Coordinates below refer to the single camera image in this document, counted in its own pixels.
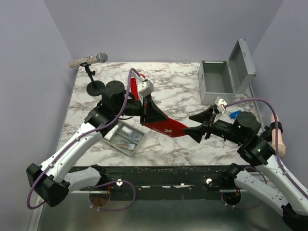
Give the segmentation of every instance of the white gray marble pattern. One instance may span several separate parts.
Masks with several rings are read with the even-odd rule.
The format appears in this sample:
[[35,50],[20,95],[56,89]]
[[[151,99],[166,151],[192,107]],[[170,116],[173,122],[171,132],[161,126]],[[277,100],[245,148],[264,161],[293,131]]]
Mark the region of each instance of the white gray marble pattern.
[[[156,105],[169,117],[187,126],[197,126],[189,116],[207,108],[200,104],[198,68],[199,63],[108,63],[93,64],[91,70],[96,71],[94,79],[107,84],[111,80],[127,84],[128,72],[134,67],[146,75],[153,84],[152,93]],[[88,112],[96,106],[100,96],[92,97],[86,92],[90,82],[84,68],[79,68],[72,99],[67,112],[61,143],[65,142],[77,131]],[[236,95],[234,100],[250,98],[250,90]],[[229,113],[237,110],[250,111],[257,116],[253,102],[242,103],[227,109],[223,120],[232,122]],[[133,157],[113,149],[103,141],[92,146],[76,163],[76,166],[174,166],[174,165],[229,165],[231,163],[246,164],[237,153],[238,146],[224,142],[222,138],[211,136],[208,140],[196,143],[189,136],[170,138],[150,130],[139,124],[135,117],[125,121],[146,133],[144,142]]]

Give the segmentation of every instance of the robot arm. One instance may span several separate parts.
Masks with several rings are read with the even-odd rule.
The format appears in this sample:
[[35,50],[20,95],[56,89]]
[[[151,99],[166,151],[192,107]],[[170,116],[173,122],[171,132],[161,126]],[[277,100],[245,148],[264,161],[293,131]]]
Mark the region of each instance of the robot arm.
[[208,139],[211,134],[214,134],[238,144],[240,156],[267,176],[279,191],[262,183],[245,170],[231,170],[228,173],[234,179],[235,185],[246,189],[270,205],[283,216],[284,222],[290,228],[293,229],[296,225],[307,227],[308,199],[307,195],[301,191],[307,194],[308,189],[283,164],[289,177],[282,171],[276,159],[275,150],[266,140],[257,135],[261,124],[257,122],[256,117],[252,113],[241,112],[233,124],[222,120],[214,122],[218,113],[217,106],[213,105],[206,111],[189,117],[202,124],[198,127],[186,128],[184,132],[197,142],[201,141],[203,135]]
[[[141,123],[147,125],[167,121],[168,117],[154,104],[151,98],[152,91],[153,85],[150,81],[142,84],[140,96],[143,103],[130,93],[131,99],[128,99],[122,115],[140,116]],[[101,174],[94,167],[74,173],[68,171],[92,145],[117,124],[115,122],[107,128],[94,131],[114,120],[123,105],[125,94],[122,82],[109,82],[102,93],[102,100],[89,112],[85,122],[73,137],[39,166],[31,164],[27,168],[30,186],[49,206],[58,205],[72,191],[97,185],[101,177],[105,176],[105,173]]]

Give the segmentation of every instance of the lavender wall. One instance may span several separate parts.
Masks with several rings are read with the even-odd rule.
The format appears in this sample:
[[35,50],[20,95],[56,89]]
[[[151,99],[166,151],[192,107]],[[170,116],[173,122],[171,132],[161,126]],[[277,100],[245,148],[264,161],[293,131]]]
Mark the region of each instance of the lavender wall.
[[[308,187],[308,1],[284,0],[253,54],[256,96],[269,100],[283,123],[283,161]],[[260,104],[265,121],[270,111]]]
[[75,80],[41,0],[0,3],[0,229],[26,230],[26,168],[57,147]]
[[282,0],[44,0],[74,58],[198,62],[257,47]]

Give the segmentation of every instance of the microphone stand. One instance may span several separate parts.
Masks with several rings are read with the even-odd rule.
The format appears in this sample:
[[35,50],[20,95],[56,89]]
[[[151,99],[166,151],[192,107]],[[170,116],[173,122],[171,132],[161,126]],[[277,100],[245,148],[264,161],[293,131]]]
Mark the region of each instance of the microphone stand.
[[103,90],[105,89],[105,85],[103,82],[99,80],[94,80],[93,76],[95,75],[95,71],[91,71],[89,66],[91,64],[88,63],[82,63],[80,66],[84,67],[86,70],[86,73],[88,74],[89,78],[91,79],[91,83],[87,85],[87,93],[90,96],[99,96],[102,94]]

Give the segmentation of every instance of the black round base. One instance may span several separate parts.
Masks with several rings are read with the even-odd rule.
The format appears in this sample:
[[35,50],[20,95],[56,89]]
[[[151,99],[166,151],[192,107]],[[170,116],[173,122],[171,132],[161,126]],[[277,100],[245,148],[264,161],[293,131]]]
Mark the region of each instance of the black round base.
[[99,96],[102,94],[103,90],[105,89],[105,85],[101,81],[94,81],[87,85],[87,93],[90,96]]

